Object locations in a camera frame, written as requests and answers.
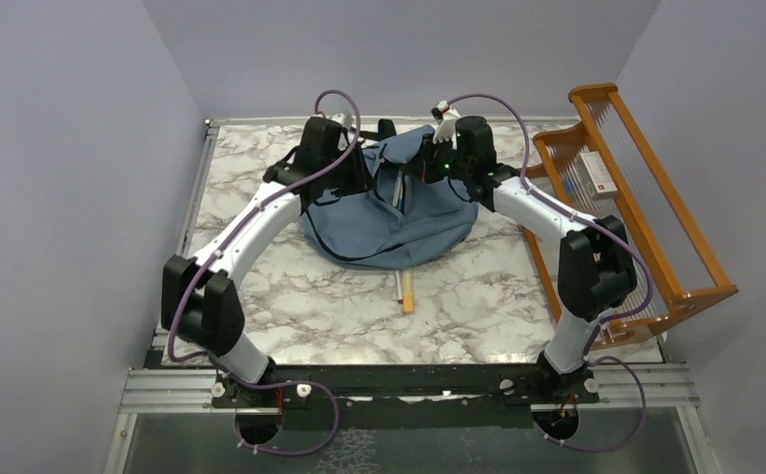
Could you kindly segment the yellow capped white pen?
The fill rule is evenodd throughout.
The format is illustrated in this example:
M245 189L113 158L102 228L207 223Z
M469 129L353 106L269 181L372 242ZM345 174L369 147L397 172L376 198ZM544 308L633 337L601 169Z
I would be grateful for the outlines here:
M395 185L394 185L393 197L392 197L392 206L398 210L401 210L401 199L403 196L403 183L404 183L404 175L402 171L399 171L395 179Z

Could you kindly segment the blue student backpack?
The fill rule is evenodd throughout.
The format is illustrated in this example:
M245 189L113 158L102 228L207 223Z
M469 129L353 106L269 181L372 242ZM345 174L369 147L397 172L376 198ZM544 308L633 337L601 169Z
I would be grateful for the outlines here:
M345 268L393 271L437 259L462 242L479 214L462 183L423 184L409 177L405 203L393 204L399 167L412 161L423 137L432 134L433 127L423 125L365 146L364 165L376 188L310 204L299 217L308 244Z

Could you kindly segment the red capped white pen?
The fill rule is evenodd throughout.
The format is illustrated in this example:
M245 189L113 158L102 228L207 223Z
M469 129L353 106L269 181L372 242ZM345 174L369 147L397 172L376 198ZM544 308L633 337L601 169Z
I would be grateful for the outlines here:
M403 291L402 272L401 271L394 271L394 277L395 277L395 283L396 283L397 301L398 301L399 304L403 304L403 301L404 301L404 291Z

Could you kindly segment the orange highlighter marker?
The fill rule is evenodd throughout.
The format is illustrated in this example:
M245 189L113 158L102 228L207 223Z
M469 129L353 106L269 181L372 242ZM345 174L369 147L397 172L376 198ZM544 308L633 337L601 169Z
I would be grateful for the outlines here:
M414 272L406 269L401 274L402 307L406 314L413 314L416 309Z

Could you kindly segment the blue capped white pen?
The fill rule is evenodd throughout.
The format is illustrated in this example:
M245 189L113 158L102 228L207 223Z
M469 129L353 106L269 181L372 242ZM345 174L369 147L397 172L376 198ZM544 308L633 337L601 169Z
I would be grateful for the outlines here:
M399 192L399 198L397 201L397 209L403 215L405 215L405 200L406 200L406 189L404 187L401 187Z

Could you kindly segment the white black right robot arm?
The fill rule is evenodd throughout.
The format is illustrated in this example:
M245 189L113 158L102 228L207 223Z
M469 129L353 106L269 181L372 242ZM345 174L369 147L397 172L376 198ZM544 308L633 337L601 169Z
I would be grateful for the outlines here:
M420 134L402 169L424 184L459 181L471 201L557 243L563 314L538 355L531 385L542 399L561 400L582 381L604 320L638 286L623 222L579 212L541 193L522 171L501 164L492 128L479 116L456 120L452 137L445 140L435 140L431 132Z

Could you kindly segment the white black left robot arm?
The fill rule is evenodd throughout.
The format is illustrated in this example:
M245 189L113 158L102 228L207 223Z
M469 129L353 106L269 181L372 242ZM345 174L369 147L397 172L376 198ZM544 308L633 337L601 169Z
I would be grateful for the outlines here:
M349 114L317 113L298 145L270 165L250 202L210 243L190 257L175 255L163 268L161 324L176 339L199 346L237 381L251 405L273 396L274 363L245 333L238 285L273 239L318 198L362 194L373 188Z

